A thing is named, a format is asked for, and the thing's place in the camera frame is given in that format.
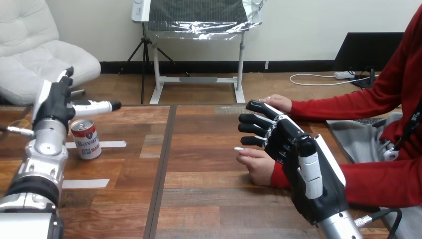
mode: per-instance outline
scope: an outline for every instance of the metal connector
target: metal connector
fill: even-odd
[[[20,135],[23,135],[23,136],[34,138],[34,131],[32,131],[30,129],[9,126],[9,127],[7,127],[7,131],[10,132],[10,133],[16,133],[16,134],[20,134]]]
[[[372,222],[372,217],[366,215],[362,218],[358,218],[355,220],[355,224],[358,228],[364,227]]]

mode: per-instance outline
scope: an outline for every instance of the power strip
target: power strip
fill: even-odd
[[[338,80],[354,78],[355,77],[354,76],[355,72],[354,71],[351,71],[351,73],[353,73],[353,75],[350,74],[348,71],[336,72],[336,73],[334,73],[334,76]]]

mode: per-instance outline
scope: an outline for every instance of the chair cushion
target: chair cushion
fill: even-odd
[[[45,0],[0,0],[0,57],[58,40]]]
[[[0,94],[13,104],[32,104],[43,80],[56,82],[73,66],[73,85],[100,74],[98,60],[84,49],[62,41],[50,41],[12,56],[0,57]]]

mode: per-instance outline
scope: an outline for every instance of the wooden table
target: wooden table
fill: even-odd
[[[104,148],[91,161],[69,150],[66,180],[110,181],[105,188],[63,190],[65,238],[319,238],[288,191],[254,186],[235,160],[233,148],[245,136],[237,131],[237,118],[244,112],[244,105],[172,105],[124,107],[89,117],[101,141],[124,140],[127,146]],[[325,124],[299,125],[321,134],[337,161],[348,163]],[[0,143],[0,191],[18,168],[26,141],[9,135]],[[361,231],[369,239],[388,234],[381,221]]]

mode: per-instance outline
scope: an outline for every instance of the white wall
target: white wall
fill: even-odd
[[[126,61],[141,39],[132,0],[46,0],[60,39],[100,61]],[[422,0],[268,0],[245,35],[245,60],[332,60],[347,32],[404,31]],[[239,39],[160,39],[176,61],[236,61]],[[142,60],[140,50],[133,60]]]

